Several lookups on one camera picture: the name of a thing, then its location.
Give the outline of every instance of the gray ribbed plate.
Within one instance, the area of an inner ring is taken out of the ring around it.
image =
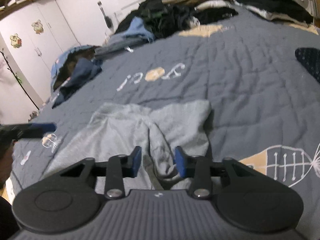
[[[225,222],[209,201],[196,200],[185,190],[132,190],[109,201],[87,225],[60,235],[21,231],[15,240],[302,240],[294,230],[258,235]]]

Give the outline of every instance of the wardrobe door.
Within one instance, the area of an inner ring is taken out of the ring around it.
[[[51,71],[53,63],[62,54],[57,41],[47,27],[46,21],[36,3],[21,10],[24,15],[24,27],[44,63]]]
[[[40,98],[46,101],[50,97],[51,74],[25,31],[21,12],[22,10],[16,11],[1,20],[0,32],[30,85]]]
[[[79,46],[56,0],[39,0],[36,4],[63,52],[71,47]]]

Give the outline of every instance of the pile of clothes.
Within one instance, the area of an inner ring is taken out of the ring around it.
[[[98,46],[84,45],[68,49],[51,68],[52,108],[69,99],[84,84],[98,75],[102,69],[94,59]]]
[[[233,3],[233,0],[145,0],[120,22],[108,42],[95,50],[95,58],[110,59],[177,31],[233,17],[238,14],[230,6]]]
[[[236,0],[268,21],[285,20],[308,27],[313,22],[310,0]]]

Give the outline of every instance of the quilted blanket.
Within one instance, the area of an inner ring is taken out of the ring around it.
[[[207,99],[212,158],[229,156],[292,187],[304,201],[297,230],[320,236],[320,84],[300,65],[298,47],[320,49],[315,33],[239,15],[177,33],[104,62],[102,73],[35,122],[55,122],[60,149],[105,102],[159,109]],[[14,192],[39,181],[55,157],[41,141],[16,144]],[[28,154],[28,160],[22,162]]]

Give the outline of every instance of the wooden floor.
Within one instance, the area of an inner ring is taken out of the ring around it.
[[[8,193],[5,187],[0,189],[0,196],[9,201]]]

